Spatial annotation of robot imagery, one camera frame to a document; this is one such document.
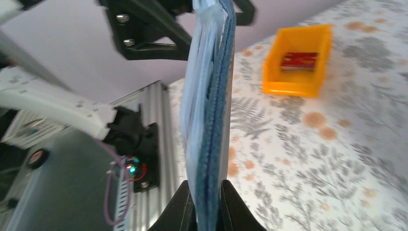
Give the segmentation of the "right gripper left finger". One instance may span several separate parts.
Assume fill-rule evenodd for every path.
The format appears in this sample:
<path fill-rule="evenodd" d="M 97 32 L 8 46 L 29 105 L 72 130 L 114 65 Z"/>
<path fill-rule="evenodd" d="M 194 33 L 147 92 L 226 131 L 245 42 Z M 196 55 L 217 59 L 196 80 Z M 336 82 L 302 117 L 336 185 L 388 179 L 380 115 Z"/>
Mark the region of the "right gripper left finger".
<path fill-rule="evenodd" d="M 181 183 L 149 231 L 197 231 L 195 207 L 187 180 Z"/>

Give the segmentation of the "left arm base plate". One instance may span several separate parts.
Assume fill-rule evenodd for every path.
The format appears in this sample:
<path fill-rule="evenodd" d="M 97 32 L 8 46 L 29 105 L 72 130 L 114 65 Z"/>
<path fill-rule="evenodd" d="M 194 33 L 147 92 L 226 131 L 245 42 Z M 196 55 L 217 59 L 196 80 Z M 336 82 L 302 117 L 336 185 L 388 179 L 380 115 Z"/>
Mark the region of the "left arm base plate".
<path fill-rule="evenodd" d="M 133 192 L 141 193 L 160 185 L 159 133 L 156 123 L 145 127 L 135 156 L 126 160 Z"/>

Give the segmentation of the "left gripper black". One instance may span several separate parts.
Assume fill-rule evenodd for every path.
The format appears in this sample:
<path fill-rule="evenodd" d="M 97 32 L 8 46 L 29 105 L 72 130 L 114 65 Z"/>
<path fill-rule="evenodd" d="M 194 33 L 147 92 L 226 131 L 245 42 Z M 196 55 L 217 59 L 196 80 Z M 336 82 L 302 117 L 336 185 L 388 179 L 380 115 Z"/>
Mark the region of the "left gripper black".
<path fill-rule="evenodd" d="M 191 36 L 177 22 L 184 13 L 201 11 L 216 0 L 100 0 L 117 51 L 127 60 L 188 59 Z M 237 25 L 248 26 L 255 17 L 249 0 L 234 0 Z"/>

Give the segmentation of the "blue leather card holder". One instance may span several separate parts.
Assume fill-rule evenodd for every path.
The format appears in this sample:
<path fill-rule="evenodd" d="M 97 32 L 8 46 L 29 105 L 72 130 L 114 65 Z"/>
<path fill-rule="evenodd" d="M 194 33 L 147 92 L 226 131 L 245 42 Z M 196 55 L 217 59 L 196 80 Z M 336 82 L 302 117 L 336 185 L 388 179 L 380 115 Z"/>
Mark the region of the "blue leather card holder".
<path fill-rule="evenodd" d="M 193 8 L 179 130 L 197 229 L 214 231 L 228 167 L 236 13 L 230 0 L 195 0 Z"/>

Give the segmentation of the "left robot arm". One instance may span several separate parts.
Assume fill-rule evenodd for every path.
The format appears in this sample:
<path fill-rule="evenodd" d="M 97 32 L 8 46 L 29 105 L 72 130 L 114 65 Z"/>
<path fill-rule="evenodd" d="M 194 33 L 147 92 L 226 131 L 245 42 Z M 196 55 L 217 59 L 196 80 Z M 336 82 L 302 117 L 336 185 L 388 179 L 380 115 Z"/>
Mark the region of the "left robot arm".
<path fill-rule="evenodd" d="M 102 0 L 113 40 L 128 60 L 186 60 L 187 99 L 182 137 L 187 154 L 199 154 L 211 80 L 226 79 L 236 26 L 251 24 L 248 0 Z M 28 110 L 73 126 L 105 143 L 125 142 L 122 155 L 140 153 L 144 127 L 136 114 L 89 101 L 17 68 L 0 73 L 0 105 Z"/>

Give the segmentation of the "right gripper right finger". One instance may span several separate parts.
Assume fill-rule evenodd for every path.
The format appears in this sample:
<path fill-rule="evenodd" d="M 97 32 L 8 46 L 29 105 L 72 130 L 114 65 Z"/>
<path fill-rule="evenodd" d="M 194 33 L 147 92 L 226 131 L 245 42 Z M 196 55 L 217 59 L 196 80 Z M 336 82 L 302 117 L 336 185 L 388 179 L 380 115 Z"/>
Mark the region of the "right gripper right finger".
<path fill-rule="evenodd" d="M 266 231 L 229 180 L 223 180 L 220 187 L 219 230 Z"/>

